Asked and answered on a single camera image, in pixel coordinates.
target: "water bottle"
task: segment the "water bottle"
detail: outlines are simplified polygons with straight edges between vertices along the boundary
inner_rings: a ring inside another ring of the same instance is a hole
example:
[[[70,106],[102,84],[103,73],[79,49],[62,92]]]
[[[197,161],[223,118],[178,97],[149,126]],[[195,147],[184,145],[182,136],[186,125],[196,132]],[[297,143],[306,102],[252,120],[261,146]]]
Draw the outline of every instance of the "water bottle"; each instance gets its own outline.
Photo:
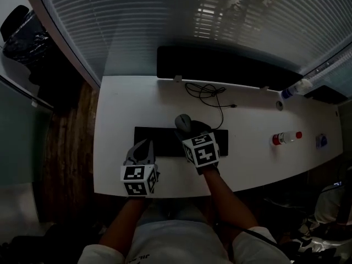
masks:
[[[288,99],[289,97],[292,97],[294,94],[302,93],[305,90],[309,89],[312,87],[312,83],[307,80],[307,79],[301,79],[298,81],[296,84],[288,87],[287,89],[283,90],[281,92],[281,96],[284,99]]]
[[[282,132],[282,133],[273,135],[271,138],[271,143],[274,146],[278,146],[278,145],[294,142],[295,140],[301,139],[301,138],[302,138],[302,132],[300,131]]]

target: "bottle label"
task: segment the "bottle label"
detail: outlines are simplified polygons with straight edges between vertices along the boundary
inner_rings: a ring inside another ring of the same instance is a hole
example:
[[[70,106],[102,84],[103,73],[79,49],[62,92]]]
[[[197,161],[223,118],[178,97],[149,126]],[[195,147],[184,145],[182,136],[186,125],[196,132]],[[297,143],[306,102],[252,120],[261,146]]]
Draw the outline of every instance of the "bottle label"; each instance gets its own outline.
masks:
[[[275,134],[273,136],[273,144],[276,146],[281,144],[286,144],[284,141],[284,133]]]

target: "gray mouse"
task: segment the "gray mouse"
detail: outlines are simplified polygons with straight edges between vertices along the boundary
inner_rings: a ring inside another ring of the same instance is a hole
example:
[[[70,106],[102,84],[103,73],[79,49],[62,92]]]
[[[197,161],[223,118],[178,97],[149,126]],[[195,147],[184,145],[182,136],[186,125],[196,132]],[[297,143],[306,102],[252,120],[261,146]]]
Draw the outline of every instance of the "gray mouse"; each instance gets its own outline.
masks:
[[[191,118],[187,114],[181,114],[176,117],[175,125],[177,129],[190,133],[191,132]]]

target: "horizontal blinds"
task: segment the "horizontal blinds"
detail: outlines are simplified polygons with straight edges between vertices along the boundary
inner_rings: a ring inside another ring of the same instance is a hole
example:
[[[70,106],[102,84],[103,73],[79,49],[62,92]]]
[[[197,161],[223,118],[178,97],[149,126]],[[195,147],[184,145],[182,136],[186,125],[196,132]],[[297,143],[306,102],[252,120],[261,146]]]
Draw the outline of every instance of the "horizontal blinds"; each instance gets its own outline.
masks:
[[[247,47],[301,74],[352,41],[352,0],[43,2],[98,78],[156,75],[157,47],[175,39]]]
[[[320,67],[305,76],[313,87],[305,94],[326,85],[342,95],[352,97],[352,45],[338,55],[323,63]]]

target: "shirt sleeve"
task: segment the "shirt sleeve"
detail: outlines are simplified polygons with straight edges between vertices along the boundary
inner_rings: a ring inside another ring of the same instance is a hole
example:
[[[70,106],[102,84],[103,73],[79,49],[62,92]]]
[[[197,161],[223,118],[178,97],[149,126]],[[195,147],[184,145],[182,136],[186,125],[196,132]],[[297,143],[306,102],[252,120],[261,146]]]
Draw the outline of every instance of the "shirt sleeve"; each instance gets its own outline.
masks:
[[[125,257],[117,250],[100,244],[88,245],[83,249],[78,264],[123,264]]]
[[[269,230],[264,227],[253,227],[257,232],[275,242]],[[290,260],[277,247],[266,243],[246,232],[240,233],[232,243],[235,262],[238,264],[290,264]]]

